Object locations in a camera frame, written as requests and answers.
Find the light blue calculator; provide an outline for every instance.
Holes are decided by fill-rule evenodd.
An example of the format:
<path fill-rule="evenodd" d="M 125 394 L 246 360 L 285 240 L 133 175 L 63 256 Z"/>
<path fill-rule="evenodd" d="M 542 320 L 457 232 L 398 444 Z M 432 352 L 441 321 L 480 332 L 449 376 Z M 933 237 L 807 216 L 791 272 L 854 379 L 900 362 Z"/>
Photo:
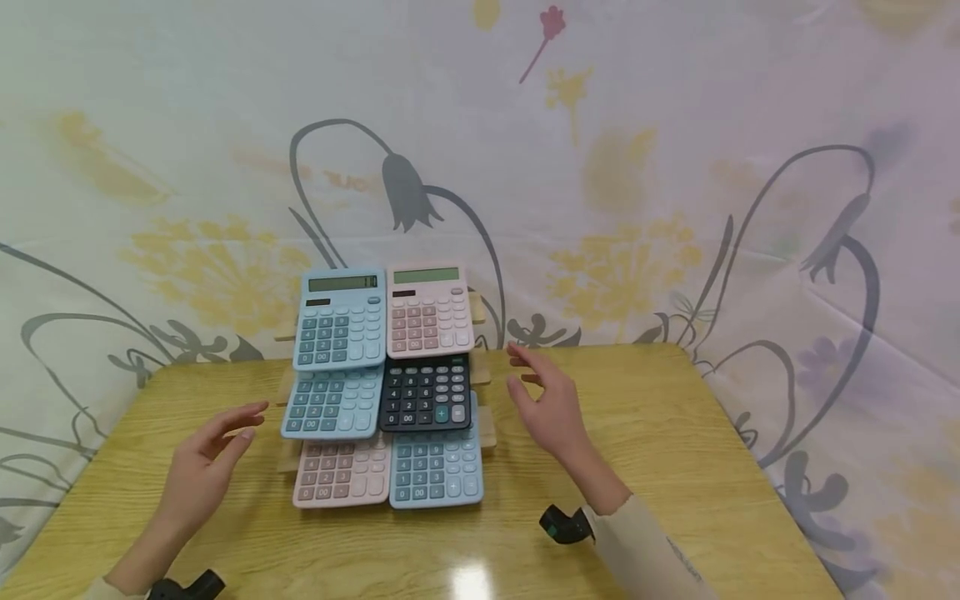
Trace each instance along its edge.
<path fill-rule="evenodd" d="M 376 433 L 383 365 L 299 372 L 280 434 L 294 440 L 366 440 Z"/>
<path fill-rule="evenodd" d="M 386 356 L 386 285 L 382 269 L 336 269 L 303 275 L 294 369 L 374 367 Z"/>
<path fill-rule="evenodd" d="M 483 463 L 477 395 L 470 392 L 470 427 L 458 431 L 394 434 L 390 505 L 434 509 L 483 499 Z"/>

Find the sleeve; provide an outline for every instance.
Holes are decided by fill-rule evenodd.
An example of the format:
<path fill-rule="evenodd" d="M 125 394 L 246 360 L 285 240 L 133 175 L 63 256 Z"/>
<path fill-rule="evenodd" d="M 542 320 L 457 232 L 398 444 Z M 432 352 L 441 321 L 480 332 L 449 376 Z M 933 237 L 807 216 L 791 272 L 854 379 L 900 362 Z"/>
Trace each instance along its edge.
<path fill-rule="evenodd" d="M 127 596 L 119 589 L 98 577 L 86 591 L 84 600 L 144 600 L 146 596 Z"/>
<path fill-rule="evenodd" d="M 636 496 L 609 516 L 583 511 L 600 560 L 631 598 L 716 597 Z"/>

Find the wooden table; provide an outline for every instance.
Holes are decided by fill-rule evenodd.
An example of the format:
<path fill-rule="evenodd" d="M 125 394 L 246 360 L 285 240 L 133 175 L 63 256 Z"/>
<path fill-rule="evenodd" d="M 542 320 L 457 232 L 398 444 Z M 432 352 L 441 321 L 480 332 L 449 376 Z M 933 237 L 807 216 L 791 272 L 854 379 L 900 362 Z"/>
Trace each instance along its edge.
<path fill-rule="evenodd" d="M 545 350 L 577 381 L 591 437 L 721 598 L 839 598 L 750 453 L 674 346 Z M 560 546 L 537 521 L 582 498 L 517 420 L 490 353 L 498 446 L 479 506 L 392 511 L 388 504 L 301 512 L 276 473 L 277 424 L 238 466 L 214 518 L 171 576 L 211 567 L 221 598 L 618 597 L 590 543 Z M 220 409 L 270 397 L 287 361 L 163 369 L 50 519 L 0 598 L 72 598 L 109 570 L 153 510 L 177 443 Z"/>

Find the calculator stack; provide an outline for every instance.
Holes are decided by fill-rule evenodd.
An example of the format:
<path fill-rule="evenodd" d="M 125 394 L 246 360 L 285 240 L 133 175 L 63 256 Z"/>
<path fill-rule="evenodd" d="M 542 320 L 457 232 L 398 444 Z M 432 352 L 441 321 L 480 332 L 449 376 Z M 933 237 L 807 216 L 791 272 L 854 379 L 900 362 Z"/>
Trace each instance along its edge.
<path fill-rule="evenodd" d="M 483 498 L 473 325 L 462 267 L 303 276 L 281 434 L 303 440 L 299 508 Z"/>

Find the calculator display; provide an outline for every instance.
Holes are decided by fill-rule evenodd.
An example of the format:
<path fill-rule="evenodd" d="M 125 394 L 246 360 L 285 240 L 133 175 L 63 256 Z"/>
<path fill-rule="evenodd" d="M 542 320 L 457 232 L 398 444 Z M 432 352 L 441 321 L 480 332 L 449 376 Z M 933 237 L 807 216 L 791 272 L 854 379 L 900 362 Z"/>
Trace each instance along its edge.
<path fill-rule="evenodd" d="M 376 275 L 355 277 L 324 277 L 310 279 L 307 289 L 311 292 L 336 292 L 339 290 L 362 290 L 376 287 Z"/>
<path fill-rule="evenodd" d="M 416 271 L 394 271 L 394 283 L 425 283 L 427 281 L 450 281 L 460 278 L 460 269 L 419 269 Z"/>

